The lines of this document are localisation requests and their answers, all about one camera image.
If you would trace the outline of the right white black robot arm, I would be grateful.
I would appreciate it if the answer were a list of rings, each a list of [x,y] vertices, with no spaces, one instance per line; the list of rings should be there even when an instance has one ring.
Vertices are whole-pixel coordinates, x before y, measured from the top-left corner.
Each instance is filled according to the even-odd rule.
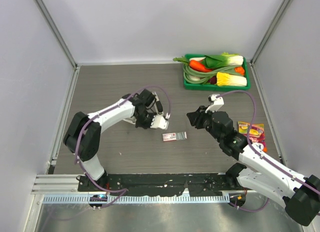
[[[223,111],[209,111],[200,106],[187,113],[191,126],[205,129],[221,150],[237,160],[228,171],[226,185],[258,192],[284,208],[291,219],[309,226],[320,214],[320,180],[315,175],[300,174],[272,158],[234,129],[233,121]]]

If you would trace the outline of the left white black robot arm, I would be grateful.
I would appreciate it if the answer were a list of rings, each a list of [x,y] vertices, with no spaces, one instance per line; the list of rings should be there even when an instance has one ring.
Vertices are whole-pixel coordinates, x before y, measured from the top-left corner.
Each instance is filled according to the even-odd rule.
[[[130,97],[123,96],[117,103],[95,113],[74,115],[63,143],[75,155],[76,161],[90,177],[89,186],[100,192],[108,183],[108,174],[98,159],[101,134],[116,123],[134,118],[135,127],[148,129],[157,115],[151,110],[156,94],[145,89]]]

